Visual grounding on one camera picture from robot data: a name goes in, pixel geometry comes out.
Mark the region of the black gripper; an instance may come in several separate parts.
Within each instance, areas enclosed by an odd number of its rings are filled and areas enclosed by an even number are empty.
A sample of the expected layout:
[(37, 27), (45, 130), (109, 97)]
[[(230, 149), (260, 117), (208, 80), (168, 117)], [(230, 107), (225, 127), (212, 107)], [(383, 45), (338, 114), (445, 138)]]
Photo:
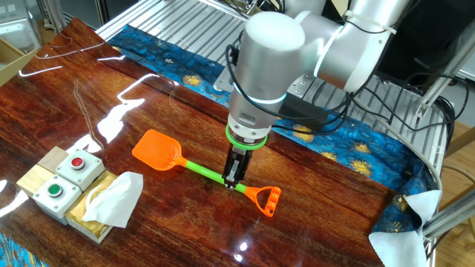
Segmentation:
[(238, 184), (237, 171), (239, 166), (239, 181), (243, 180), (249, 161), (252, 158), (251, 150), (243, 150), (235, 146), (229, 147), (229, 152), (226, 158), (225, 170), (223, 173), (224, 184), (228, 189), (235, 189)]

